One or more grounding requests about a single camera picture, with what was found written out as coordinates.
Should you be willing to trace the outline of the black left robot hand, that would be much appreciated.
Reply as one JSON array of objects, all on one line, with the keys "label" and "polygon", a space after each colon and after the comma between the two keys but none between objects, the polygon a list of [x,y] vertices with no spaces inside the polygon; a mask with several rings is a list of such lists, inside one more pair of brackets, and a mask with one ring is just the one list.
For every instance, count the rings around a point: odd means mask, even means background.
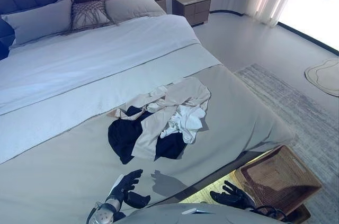
[{"label": "black left robot hand", "polygon": [[120,202],[120,205],[124,202],[130,207],[141,209],[145,207],[150,201],[150,195],[142,196],[133,192],[135,185],[139,183],[139,178],[143,173],[142,169],[132,171],[125,175],[121,181],[112,189],[108,199],[115,199]]}]

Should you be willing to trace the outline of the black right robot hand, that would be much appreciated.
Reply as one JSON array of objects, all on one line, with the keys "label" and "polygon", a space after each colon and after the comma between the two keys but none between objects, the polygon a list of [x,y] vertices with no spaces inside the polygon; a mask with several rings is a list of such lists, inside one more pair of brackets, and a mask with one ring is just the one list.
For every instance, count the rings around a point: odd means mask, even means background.
[{"label": "black right robot hand", "polygon": [[217,203],[228,205],[239,209],[254,209],[256,208],[254,200],[243,190],[239,189],[234,184],[224,180],[222,186],[224,192],[218,193],[210,191],[210,196]]}]

